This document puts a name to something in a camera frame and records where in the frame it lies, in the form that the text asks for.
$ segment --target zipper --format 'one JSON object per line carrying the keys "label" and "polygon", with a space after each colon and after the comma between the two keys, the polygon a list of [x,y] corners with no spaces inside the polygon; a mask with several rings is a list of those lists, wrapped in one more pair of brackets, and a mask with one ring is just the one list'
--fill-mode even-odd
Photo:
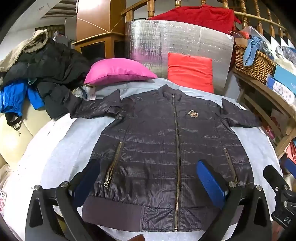
{"label": "zipper", "polygon": [[233,175],[233,177],[234,177],[234,182],[237,184],[237,174],[236,174],[235,169],[234,169],[234,166],[233,166],[233,164],[232,164],[231,157],[230,157],[230,155],[229,155],[229,153],[228,153],[228,150],[227,150],[225,147],[223,148],[223,150],[224,150],[224,153],[225,153],[226,159],[227,159],[227,161],[228,161],[228,165],[230,166],[230,169],[231,169],[232,175]]}
{"label": "zipper", "polygon": [[117,163],[117,161],[118,161],[118,159],[120,157],[122,149],[123,149],[123,142],[121,141],[118,144],[118,147],[117,147],[116,152],[115,152],[115,157],[114,157],[114,159],[113,159],[113,161],[112,161],[112,163],[111,163],[111,165],[110,165],[110,167],[109,167],[109,169],[107,171],[106,179],[105,179],[105,183],[104,183],[105,187],[109,186],[109,182],[112,179],[113,169],[114,169],[114,167],[115,167],[115,165],[116,165],[116,163]]}
{"label": "zipper", "polygon": [[175,95],[173,97],[173,106],[174,106],[174,116],[175,116],[175,127],[176,127],[176,146],[177,146],[177,193],[176,193],[176,206],[175,206],[175,225],[174,230],[175,232],[178,231],[178,210],[179,210],[179,202],[180,202],[180,144],[179,144],[179,131],[178,131],[178,120],[177,120],[177,110],[175,105]]}

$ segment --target wicker basket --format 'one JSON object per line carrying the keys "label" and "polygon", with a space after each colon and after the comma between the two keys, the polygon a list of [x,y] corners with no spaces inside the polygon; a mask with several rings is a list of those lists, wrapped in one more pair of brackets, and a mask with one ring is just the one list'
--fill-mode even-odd
{"label": "wicker basket", "polygon": [[257,50],[253,64],[251,66],[244,66],[242,57],[245,50],[246,46],[235,45],[235,68],[261,83],[266,84],[267,74],[274,75],[276,64],[264,53]]}

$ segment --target wooden railing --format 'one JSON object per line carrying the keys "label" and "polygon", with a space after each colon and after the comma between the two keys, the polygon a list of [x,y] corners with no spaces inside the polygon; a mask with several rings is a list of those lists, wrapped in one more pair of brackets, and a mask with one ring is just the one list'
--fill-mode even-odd
{"label": "wooden railing", "polygon": [[[126,16],[126,21],[130,22],[130,21],[133,20],[134,11],[136,11],[137,9],[147,5],[147,13],[148,13],[148,19],[149,19],[149,18],[154,16],[154,12],[155,12],[154,2],[155,1],[156,0],[141,0],[141,1],[137,2],[137,3],[135,3],[134,5],[126,8],[124,11],[122,11],[121,15]],[[181,7],[182,0],[174,0],[174,1],[175,1],[175,7]],[[274,26],[277,26],[278,30],[279,30],[278,35],[281,38],[286,36],[291,42],[293,42],[292,39],[291,39],[291,36],[289,35],[289,33],[287,32],[285,27],[281,25],[281,22],[279,21],[279,19],[277,18],[277,23],[272,20],[271,12],[270,12],[270,10],[268,8],[267,8],[268,19],[261,17],[260,9],[259,9],[259,6],[258,6],[258,0],[248,0],[248,1],[253,1],[254,2],[256,15],[252,15],[252,14],[247,13],[245,0],[233,0],[233,3],[238,2],[240,6],[232,6],[232,7],[228,6],[228,0],[217,0],[217,1],[223,3],[223,8],[233,9],[235,15],[241,16],[241,18],[242,18],[242,28],[245,28],[245,27],[248,26],[248,18],[255,18],[255,19],[258,20],[258,24],[257,24],[256,28],[261,34],[263,34],[262,21],[264,21],[264,22],[269,23],[269,34],[273,38],[275,37]],[[207,0],[201,0],[200,2],[201,2],[201,5],[204,5],[204,4],[207,3]]]}

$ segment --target logo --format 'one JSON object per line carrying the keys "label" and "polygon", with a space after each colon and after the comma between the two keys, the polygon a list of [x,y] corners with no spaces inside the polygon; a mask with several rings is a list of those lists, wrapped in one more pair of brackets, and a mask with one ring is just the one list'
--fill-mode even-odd
{"label": "logo", "polygon": [[190,110],[190,111],[188,112],[188,115],[190,115],[190,116],[193,117],[193,118],[198,117],[198,113],[197,113],[195,110]]}

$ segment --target bolt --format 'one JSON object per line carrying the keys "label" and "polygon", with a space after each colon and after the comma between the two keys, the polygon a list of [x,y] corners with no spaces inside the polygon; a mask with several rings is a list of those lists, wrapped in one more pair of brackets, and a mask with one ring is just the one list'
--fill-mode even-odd
{"label": "bolt", "polygon": [[235,182],[229,182],[228,185],[231,187],[231,188],[235,188],[237,185],[235,184]]}
{"label": "bolt", "polygon": [[61,183],[61,187],[62,187],[62,188],[66,188],[68,185],[69,185],[68,182],[62,182],[62,183]]}
{"label": "bolt", "polygon": [[35,191],[38,191],[39,188],[40,188],[40,185],[36,185],[36,186],[34,187],[34,190],[35,190]]}
{"label": "bolt", "polygon": [[262,190],[263,190],[263,188],[262,188],[260,185],[257,185],[257,186],[256,186],[256,189],[257,189],[258,191],[262,191]]}

